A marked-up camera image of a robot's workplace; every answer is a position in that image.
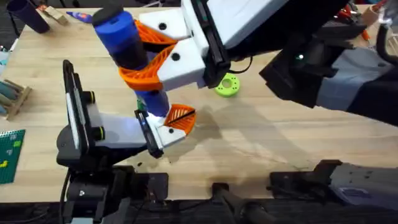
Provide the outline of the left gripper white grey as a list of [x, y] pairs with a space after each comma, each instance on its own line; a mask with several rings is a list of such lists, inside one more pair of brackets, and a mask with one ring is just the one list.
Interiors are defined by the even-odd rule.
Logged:
[[158, 159], [162, 148], [183, 140], [196, 120], [195, 108], [172, 104], [165, 116], [137, 110], [135, 117], [99, 112], [95, 105], [79, 110], [67, 105], [68, 124], [57, 137], [57, 164], [78, 172], [101, 172], [142, 151]]

